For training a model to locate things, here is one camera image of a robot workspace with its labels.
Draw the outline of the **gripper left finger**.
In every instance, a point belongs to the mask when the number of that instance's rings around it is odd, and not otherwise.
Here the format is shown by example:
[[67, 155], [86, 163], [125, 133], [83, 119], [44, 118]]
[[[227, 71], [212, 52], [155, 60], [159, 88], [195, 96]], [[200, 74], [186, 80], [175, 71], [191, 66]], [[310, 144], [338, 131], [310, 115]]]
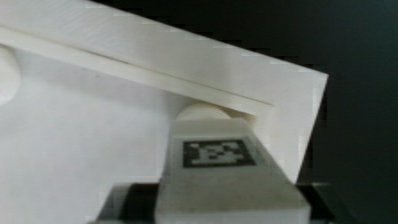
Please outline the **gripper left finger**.
[[155, 224], [157, 183], [116, 184], [88, 224]]

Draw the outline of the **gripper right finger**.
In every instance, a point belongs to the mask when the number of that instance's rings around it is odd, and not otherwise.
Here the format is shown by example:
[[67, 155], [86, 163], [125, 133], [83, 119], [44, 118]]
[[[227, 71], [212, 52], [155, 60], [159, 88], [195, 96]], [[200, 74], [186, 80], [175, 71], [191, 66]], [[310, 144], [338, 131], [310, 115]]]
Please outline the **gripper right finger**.
[[330, 206], [326, 190], [330, 185], [322, 183], [299, 183], [298, 188], [312, 205], [310, 224], [338, 224], [337, 215]]

